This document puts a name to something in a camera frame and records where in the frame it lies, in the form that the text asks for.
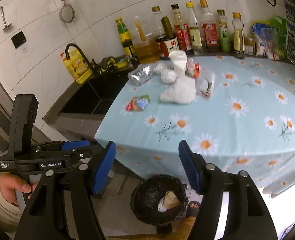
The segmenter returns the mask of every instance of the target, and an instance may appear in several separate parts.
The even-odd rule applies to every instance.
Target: red label
[[[180,50],[191,50],[192,45],[188,25],[175,25],[174,27]]]
[[[218,46],[218,36],[215,23],[203,23],[206,46]]]

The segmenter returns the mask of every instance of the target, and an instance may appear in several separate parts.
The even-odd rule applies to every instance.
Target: black trash can
[[[157,210],[167,191],[173,191],[180,204],[165,212]],[[139,184],[131,195],[131,209],[138,220],[154,226],[165,226],[185,215],[188,199],[182,182],[169,175],[155,175]]]

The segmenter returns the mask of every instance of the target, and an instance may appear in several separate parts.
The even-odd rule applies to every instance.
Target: yellow pants
[[[114,236],[114,238],[124,238],[131,240],[187,240],[195,222],[195,217],[188,217],[183,220],[177,230],[169,235],[153,234],[153,235],[132,235],[132,236]]]

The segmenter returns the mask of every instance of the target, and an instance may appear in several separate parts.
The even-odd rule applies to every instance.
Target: floral tablecloth
[[[246,170],[258,187],[278,194],[295,183],[295,66],[268,59],[195,57],[216,75],[211,100],[165,104],[168,87],[154,76],[141,87],[127,82],[95,139],[117,145],[117,160],[142,178],[169,174],[187,182],[178,156],[191,149],[223,171]],[[142,112],[128,112],[134,96],[148,94]]]

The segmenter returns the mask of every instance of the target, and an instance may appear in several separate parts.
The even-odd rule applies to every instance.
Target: faucet
[[[97,70],[98,69],[98,65],[95,63],[94,60],[92,60],[92,62],[94,63],[94,67],[91,65],[91,63],[89,62],[89,60],[87,59],[87,57],[84,55],[83,51],[80,49],[79,46],[77,46],[76,44],[74,43],[69,43],[66,47],[65,47],[65,57],[67,60],[71,59],[70,55],[69,55],[69,48],[70,47],[75,47],[81,54],[81,56],[84,58],[84,60],[86,61],[86,63],[89,65],[89,68],[92,70],[93,74],[97,73]]]

